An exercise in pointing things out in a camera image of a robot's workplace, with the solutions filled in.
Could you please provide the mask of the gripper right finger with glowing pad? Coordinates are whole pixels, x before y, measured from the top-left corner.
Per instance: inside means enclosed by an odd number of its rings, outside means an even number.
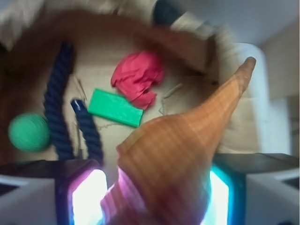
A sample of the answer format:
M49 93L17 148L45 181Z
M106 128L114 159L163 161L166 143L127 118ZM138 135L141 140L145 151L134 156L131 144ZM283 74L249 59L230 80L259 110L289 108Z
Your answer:
M300 161L283 153L216 154L203 225L298 225Z

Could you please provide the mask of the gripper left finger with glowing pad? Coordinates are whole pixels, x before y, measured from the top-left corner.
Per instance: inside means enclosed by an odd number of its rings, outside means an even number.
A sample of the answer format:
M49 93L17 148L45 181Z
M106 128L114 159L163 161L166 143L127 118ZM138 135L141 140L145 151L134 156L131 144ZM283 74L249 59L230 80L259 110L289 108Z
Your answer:
M104 225L107 192L93 159L24 161L0 167L2 225Z

